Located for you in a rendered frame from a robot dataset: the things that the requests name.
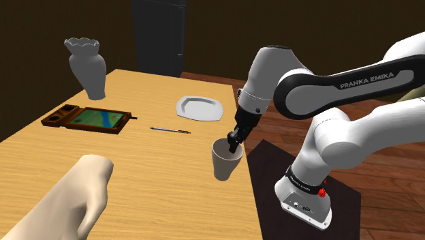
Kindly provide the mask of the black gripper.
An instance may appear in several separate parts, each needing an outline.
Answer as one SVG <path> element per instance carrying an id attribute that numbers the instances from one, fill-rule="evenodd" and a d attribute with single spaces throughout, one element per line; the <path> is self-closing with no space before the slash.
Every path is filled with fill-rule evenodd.
<path id="1" fill-rule="evenodd" d="M 236 152 L 238 145 L 246 140 L 252 129 L 257 126 L 261 116 L 261 114 L 248 112 L 241 106 L 238 107 L 235 114 L 236 127 L 233 132 L 227 134 L 230 153 Z"/>

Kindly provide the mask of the beige cup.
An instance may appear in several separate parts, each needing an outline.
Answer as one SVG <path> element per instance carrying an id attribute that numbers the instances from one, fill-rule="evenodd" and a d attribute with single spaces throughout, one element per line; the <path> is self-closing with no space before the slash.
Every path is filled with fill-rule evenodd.
<path id="1" fill-rule="evenodd" d="M 227 181 L 243 157 L 244 149 L 237 144 L 234 153 L 230 151 L 227 138 L 219 138 L 212 144 L 212 163 L 216 179 Z"/>

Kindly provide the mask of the white octagonal plate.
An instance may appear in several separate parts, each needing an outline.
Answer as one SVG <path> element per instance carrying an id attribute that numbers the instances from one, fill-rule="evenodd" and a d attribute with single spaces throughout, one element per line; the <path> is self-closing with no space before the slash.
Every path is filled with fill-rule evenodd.
<path id="1" fill-rule="evenodd" d="M 177 101 L 176 114 L 196 121 L 219 121 L 223 115 L 223 107 L 218 100 L 186 95 Z"/>

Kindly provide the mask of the dark blue pen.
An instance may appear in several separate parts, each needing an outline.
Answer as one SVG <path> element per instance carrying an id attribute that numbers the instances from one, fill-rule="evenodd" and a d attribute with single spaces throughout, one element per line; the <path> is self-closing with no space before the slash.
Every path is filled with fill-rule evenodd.
<path id="1" fill-rule="evenodd" d="M 187 130 L 173 130 L 173 129 L 166 129 L 166 128 L 160 128 L 160 127 L 149 127 L 152 130 L 159 130 L 164 132 L 176 132 L 176 133 L 182 133 L 182 134 L 190 134 L 191 132 Z"/>

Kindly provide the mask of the dark robot stand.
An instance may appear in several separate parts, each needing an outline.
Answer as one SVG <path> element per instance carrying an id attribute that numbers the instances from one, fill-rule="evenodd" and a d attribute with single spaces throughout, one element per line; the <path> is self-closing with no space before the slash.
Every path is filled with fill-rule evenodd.
<path id="1" fill-rule="evenodd" d="M 326 178 L 332 207 L 327 229 L 319 230 L 282 210 L 274 185 L 294 159 L 266 140 L 247 156 L 263 240 L 360 240 L 361 193 L 331 176 Z"/>

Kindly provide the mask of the brown wooden tray with picture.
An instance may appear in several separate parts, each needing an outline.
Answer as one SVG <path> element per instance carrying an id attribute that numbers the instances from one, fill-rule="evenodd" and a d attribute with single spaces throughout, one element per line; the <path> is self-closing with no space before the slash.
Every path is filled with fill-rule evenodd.
<path id="1" fill-rule="evenodd" d="M 42 125 L 88 132 L 119 134 L 130 119 L 130 112 L 107 110 L 102 108 L 81 108 L 77 105 L 65 104 L 41 120 Z"/>

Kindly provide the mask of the grey scalloped vase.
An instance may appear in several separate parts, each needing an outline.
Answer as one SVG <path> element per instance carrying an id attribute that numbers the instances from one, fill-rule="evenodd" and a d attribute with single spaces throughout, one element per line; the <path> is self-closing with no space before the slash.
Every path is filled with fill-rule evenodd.
<path id="1" fill-rule="evenodd" d="M 64 45 L 72 54 L 69 65 L 90 100 L 102 100 L 106 96 L 106 62 L 99 54 L 100 44 L 87 37 L 71 37 Z"/>

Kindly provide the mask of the cream curved sculpture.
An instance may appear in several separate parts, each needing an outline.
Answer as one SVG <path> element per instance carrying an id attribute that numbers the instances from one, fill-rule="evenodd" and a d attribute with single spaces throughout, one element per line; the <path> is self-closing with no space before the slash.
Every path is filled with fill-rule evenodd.
<path id="1" fill-rule="evenodd" d="M 108 202 L 114 164 L 83 155 L 1 240 L 87 240 Z"/>

